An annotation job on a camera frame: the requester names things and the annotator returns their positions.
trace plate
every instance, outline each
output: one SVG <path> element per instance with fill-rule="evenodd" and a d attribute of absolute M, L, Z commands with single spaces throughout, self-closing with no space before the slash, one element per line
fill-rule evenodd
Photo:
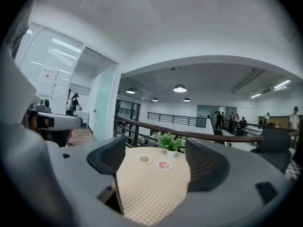
<path fill-rule="evenodd" d="M 168 160 L 159 160 L 156 162 L 156 168 L 163 172 L 168 172 L 172 169 L 172 163 Z"/>
<path fill-rule="evenodd" d="M 139 162 L 140 164 L 143 164 L 143 165 L 147 165 L 150 162 L 152 162 L 152 158 L 149 155 L 142 154 L 142 155 L 138 156 L 137 162 Z"/>

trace beige tablecloth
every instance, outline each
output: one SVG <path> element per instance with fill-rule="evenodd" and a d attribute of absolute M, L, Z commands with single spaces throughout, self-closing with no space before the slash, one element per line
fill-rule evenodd
<path fill-rule="evenodd" d="M 137 162 L 141 154 L 152 157 L 152 162 Z M 117 181 L 124 208 L 124 216 L 137 223 L 152 226 L 169 215 L 184 199 L 190 181 L 185 154 L 176 152 L 173 168 L 160 171 L 155 164 L 167 159 L 166 150 L 137 147 L 126 150 L 126 156 L 117 172 Z"/>

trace black chair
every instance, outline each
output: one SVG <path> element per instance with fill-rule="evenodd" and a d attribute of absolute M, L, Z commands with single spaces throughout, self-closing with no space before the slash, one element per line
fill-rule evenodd
<path fill-rule="evenodd" d="M 191 138 L 186 141 L 186 161 L 190 169 L 188 192 L 213 190 L 224 182 L 230 171 L 224 155 Z"/>
<path fill-rule="evenodd" d="M 98 199 L 116 210 L 124 214 L 118 183 L 117 171 L 125 158 L 125 137 L 117 137 L 107 145 L 100 147 L 89 153 L 87 156 L 88 163 L 101 174 L 112 175 L 115 179 L 113 186 L 105 189 Z"/>
<path fill-rule="evenodd" d="M 286 130 L 266 129 L 258 148 L 251 152 L 263 157 L 284 174 L 291 160 L 290 146 L 291 139 Z"/>

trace white paper notice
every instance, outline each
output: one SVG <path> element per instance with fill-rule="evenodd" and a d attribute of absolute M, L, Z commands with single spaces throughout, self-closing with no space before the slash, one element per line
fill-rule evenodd
<path fill-rule="evenodd" d="M 39 80 L 37 85 L 37 93 L 51 97 L 53 95 L 54 82 Z"/>
<path fill-rule="evenodd" d="M 57 73 L 58 69 L 50 66 L 43 66 L 39 79 L 43 81 L 55 82 Z"/>

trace potted plant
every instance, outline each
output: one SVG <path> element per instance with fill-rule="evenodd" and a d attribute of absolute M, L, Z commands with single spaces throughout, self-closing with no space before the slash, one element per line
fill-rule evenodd
<path fill-rule="evenodd" d="M 167 158 L 172 160 L 176 151 L 181 146 L 181 141 L 173 140 L 170 133 L 163 134 L 159 137 L 159 147 L 166 149 Z"/>

